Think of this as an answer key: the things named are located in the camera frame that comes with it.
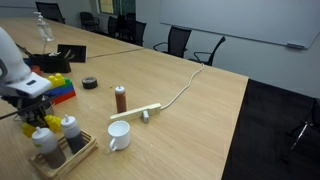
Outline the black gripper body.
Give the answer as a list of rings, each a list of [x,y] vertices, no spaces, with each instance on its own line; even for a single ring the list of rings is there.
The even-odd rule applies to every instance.
[[[18,115],[24,123],[39,127],[44,123],[47,109],[51,106],[53,95],[40,95],[36,98],[2,96],[1,99],[11,104],[16,111],[2,116],[2,119]]]

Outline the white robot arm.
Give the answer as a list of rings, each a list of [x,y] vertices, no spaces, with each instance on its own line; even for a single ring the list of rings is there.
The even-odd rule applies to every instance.
[[[45,106],[51,97],[43,99],[52,83],[24,62],[13,39],[0,27],[0,95],[17,109],[16,114],[31,126],[47,127]]]

